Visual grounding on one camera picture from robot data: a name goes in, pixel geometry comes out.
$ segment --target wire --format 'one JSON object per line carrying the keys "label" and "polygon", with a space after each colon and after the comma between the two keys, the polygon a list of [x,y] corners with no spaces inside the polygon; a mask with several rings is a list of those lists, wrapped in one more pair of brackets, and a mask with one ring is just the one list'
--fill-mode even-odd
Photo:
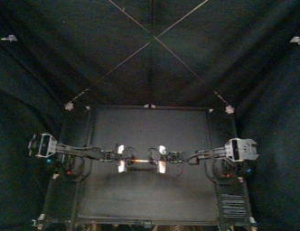
{"label": "wire", "polygon": [[106,75],[103,75],[97,81],[95,81],[95,83],[89,87],[89,88],[86,88],[82,92],[81,92],[81,94],[78,95],[78,96],[75,96],[71,100],[70,100],[70,102],[74,102],[102,80],[103,80],[103,78],[105,77],[107,77],[109,76],[109,74],[111,74],[113,72],[114,72],[114,70],[119,67],[119,66],[122,66],[122,64],[127,61],[127,60],[130,60],[131,59],[131,57],[147,46],[150,44],[150,42],[146,44],[146,45],[143,45],[138,50],[137,50],[137,52],[134,53],[134,54],[131,54],[126,59],[125,59],[125,61],[122,61],[118,65],[117,65],[117,67],[114,68],[114,69],[111,69],[109,72],[107,72],[107,74]]}
{"label": "wire", "polygon": [[157,37],[161,37],[209,0],[205,0]]}
{"label": "wire", "polygon": [[169,173],[169,175],[172,177],[180,177],[182,175],[182,173],[184,173],[184,165],[185,165],[185,162],[181,164],[181,172],[178,174],[174,175],[174,174]]}
{"label": "wire", "polygon": [[[125,14],[126,16],[139,25],[139,27],[146,31],[150,32],[142,25],[141,23],[133,18],[133,16],[130,16],[126,11],[115,4],[115,2],[113,0],[107,0]],[[153,36],[153,38],[158,41],[158,43],[167,49],[167,51],[172,53],[172,55],[177,58],[177,60],[182,63],[182,65],[186,67],[186,69],[189,71],[192,71],[192,73],[200,78],[204,79],[196,72],[194,70],[189,67],[189,65],[184,62],[184,60],[178,57],[178,55],[172,51],[172,49],[167,47],[167,45],[158,39],[209,0],[205,0],[158,36]],[[121,64],[111,70],[109,71],[109,73],[99,79],[95,81],[95,83],[87,88],[85,89],[81,94],[78,96],[75,96],[71,100],[70,103],[73,101],[75,101],[89,90],[90,88],[93,88],[99,82],[101,80],[150,44],[151,42],[149,42],[142,48],[139,48],[139,50],[123,61],[121,62]],[[216,96],[220,98],[220,100],[229,105],[229,102],[225,100],[225,98],[222,97],[222,95],[218,93],[217,90],[214,90],[209,84],[206,84],[209,89],[214,92]]]}

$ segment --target black fabric enclosure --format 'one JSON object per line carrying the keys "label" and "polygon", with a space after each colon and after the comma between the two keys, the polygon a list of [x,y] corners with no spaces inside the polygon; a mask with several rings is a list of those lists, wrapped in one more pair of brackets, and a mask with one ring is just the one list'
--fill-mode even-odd
{"label": "black fabric enclosure", "polygon": [[51,171],[28,157],[34,133],[59,139],[87,106],[230,105],[238,137],[258,143],[258,230],[300,231],[300,0],[0,0],[0,39],[12,34],[0,40],[0,230],[31,230],[42,212]]}

